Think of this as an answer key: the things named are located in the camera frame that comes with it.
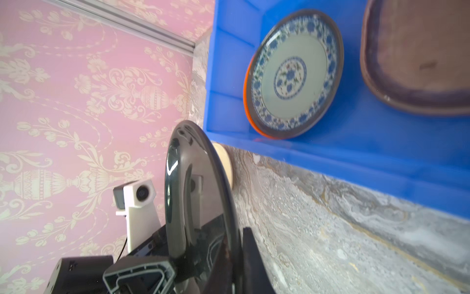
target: plastic bin wall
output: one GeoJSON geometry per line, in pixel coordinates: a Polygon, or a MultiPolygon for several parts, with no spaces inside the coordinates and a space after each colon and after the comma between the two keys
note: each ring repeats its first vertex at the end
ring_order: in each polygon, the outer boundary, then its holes
{"type": "Polygon", "coordinates": [[[470,118],[431,118],[376,99],[360,71],[365,0],[218,0],[204,131],[211,140],[470,218],[470,118]],[[325,116],[305,134],[270,140],[243,108],[248,64],[270,29],[303,8],[328,14],[345,47],[343,76],[325,116]]]}

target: camera lens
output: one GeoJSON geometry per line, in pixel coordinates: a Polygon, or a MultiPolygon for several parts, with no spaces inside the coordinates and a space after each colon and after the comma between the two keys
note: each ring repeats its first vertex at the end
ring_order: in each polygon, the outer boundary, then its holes
{"type": "Polygon", "coordinates": [[[150,194],[150,191],[147,188],[147,186],[140,186],[136,192],[137,200],[144,201],[145,199],[147,199],[149,194],[150,194]]]}

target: gray marble surface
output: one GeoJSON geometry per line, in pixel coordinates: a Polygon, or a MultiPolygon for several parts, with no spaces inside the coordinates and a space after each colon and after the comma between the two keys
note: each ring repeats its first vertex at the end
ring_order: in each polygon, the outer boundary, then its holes
{"type": "MultiPolygon", "coordinates": [[[[190,119],[202,126],[209,38],[196,46],[190,119]]],[[[226,146],[240,227],[277,293],[470,293],[470,222],[226,146]]]]}

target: brown tray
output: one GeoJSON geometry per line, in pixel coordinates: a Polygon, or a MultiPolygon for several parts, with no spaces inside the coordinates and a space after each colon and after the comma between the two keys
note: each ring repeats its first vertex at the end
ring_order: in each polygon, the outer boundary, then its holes
{"type": "Polygon", "coordinates": [[[388,105],[470,114],[470,0],[369,0],[360,50],[366,84],[388,105]]]}

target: pink wallpaper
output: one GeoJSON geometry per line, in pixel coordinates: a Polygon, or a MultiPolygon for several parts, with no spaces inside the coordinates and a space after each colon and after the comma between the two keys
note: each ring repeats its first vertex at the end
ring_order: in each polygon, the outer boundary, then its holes
{"type": "Polygon", "coordinates": [[[196,41],[212,27],[215,0],[99,0],[196,41]]]}
{"type": "Polygon", "coordinates": [[[42,1],[2,3],[0,28],[0,293],[42,293],[62,256],[117,256],[114,186],[152,177],[164,222],[192,60],[42,1]]]}

